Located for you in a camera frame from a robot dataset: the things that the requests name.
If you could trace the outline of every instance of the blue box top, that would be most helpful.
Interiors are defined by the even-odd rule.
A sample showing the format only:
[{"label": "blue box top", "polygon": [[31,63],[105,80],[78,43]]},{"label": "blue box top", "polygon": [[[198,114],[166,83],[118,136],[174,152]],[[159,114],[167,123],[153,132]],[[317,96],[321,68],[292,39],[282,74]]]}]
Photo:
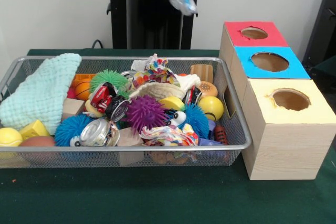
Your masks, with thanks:
[{"label": "blue box top", "polygon": [[235,47],[249,78],[310,79],[290,47]]}]

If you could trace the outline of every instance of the white wall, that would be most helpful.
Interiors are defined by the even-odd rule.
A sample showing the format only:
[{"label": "white wall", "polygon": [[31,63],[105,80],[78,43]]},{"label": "white wall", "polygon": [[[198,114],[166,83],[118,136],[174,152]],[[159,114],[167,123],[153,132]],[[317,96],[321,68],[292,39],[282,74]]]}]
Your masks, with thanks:
[{"label": "white wall", "polygon": [[[192,47],[218,49],[224,20],[273,20],[303,57],[321,0],[198,0]],[[0,77],[30,48],[111,45],[109,0],[0,0]]]}]

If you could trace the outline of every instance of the black cable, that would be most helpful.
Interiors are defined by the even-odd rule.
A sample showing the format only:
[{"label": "black cable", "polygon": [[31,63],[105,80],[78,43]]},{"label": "black cable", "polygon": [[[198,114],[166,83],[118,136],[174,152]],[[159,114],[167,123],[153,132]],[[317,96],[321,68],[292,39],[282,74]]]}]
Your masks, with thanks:
[{"label": "black cable", "polygon": [[100,48],[104,48],[102,42],[101,42],[100,40],[98,40],[98,39],[96,39],[96,40],[94,41],[94,43],[92,44],[92,47],[91,47],[91,48],[94,48],[94,47],[96,46],[97,43],[99,43]]}]

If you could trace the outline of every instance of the googly eyes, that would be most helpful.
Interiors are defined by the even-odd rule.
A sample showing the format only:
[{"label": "googly eyes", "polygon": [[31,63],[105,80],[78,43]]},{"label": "googly eyes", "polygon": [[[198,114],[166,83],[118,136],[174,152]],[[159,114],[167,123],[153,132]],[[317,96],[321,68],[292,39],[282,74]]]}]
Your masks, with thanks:
[{"label": "googly eyes", "polygon": [[79,136],[74,136],[74,137],[70,140],[70,146],[71,146],[71,147],[80,147]]},{"label": "googly eyes", "polygon": [[186,120],[186,114],[182,111],[177,111],[174,113],[173,118],[168,122],[168,125],[179,126]]}]

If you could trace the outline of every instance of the plastic bag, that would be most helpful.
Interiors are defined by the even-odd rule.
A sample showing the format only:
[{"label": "plastic bag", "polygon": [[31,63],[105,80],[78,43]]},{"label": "plastic bag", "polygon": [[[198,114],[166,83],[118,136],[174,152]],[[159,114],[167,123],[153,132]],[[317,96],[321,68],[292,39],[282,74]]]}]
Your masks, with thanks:
[{"label": "plastic bag", "polygon": [[180,10],[183,15],[191,16],[197,14],[197,8],[194,0],[169,0],[172,6]]}]

